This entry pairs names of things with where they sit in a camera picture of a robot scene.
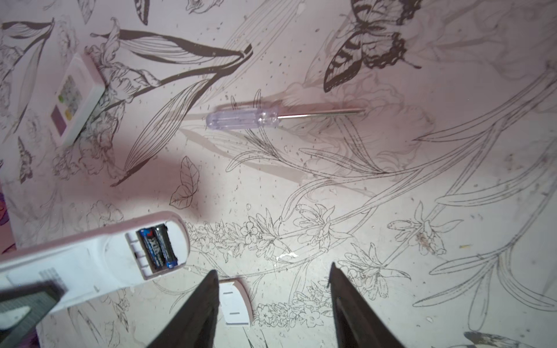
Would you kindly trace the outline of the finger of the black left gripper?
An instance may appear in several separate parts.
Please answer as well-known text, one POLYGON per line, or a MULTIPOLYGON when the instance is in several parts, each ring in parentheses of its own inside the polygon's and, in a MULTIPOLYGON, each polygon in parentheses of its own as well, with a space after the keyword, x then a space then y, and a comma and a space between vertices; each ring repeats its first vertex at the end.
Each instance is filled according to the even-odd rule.
POLYGON ((53 281, 1 290, 1 347, 17 347, 64 294, 53 281))

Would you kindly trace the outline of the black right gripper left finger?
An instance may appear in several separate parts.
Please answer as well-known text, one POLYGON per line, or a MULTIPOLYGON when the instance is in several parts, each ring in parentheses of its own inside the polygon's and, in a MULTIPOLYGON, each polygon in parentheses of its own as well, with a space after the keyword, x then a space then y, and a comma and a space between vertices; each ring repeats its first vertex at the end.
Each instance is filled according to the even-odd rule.
POLYGON ((218 273, 211 270, 149 347, 213 347, 219 304, 218 273))

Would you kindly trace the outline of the white battery cover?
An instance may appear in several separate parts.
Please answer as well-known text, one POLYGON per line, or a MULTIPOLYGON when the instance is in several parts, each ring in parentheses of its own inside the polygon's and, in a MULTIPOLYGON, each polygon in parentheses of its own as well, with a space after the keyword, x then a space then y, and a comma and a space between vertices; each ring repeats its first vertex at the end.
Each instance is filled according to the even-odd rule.
POLYGON ((251 326, 253 321, 251 301, 239 280, 219 282, 219 302, 227 326, 251 326))

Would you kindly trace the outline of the long white remote control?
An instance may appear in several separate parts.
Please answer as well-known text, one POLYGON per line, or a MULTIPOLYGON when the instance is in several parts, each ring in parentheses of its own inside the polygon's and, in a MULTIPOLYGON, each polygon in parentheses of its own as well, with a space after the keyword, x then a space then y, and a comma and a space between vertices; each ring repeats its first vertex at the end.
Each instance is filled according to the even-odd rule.
POLYGON ((153 213, 2 255, 1 290, 53 281, 65 290, 57 312, 177 271, 189 251, 184 221, 172 212, 153 213), (137 232, 161 224, 178 266, 153 272, 137 232))

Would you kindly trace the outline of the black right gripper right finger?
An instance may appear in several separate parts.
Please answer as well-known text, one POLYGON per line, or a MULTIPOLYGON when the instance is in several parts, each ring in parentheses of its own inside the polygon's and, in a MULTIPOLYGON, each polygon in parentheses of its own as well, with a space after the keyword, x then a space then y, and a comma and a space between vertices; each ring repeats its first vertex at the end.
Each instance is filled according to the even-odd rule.
POLYGON ((329 287, 339 347, 403 348, 401 342, 335 264, 330 269, 329 287))

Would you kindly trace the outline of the clear handle screwdriver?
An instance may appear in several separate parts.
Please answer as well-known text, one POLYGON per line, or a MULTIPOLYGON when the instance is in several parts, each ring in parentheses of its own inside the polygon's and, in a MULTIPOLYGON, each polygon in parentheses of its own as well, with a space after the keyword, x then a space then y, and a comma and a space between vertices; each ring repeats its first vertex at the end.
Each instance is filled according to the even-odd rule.
POLYGON ((276 127, 282 120, 288 119, 359 115, 364 112, 364 109, 345 109, 283 115, 280 114, 276 108, 223 110, 210 113, 206 117, 206 126, 216 131, 248 130, 262 127, 276 127))

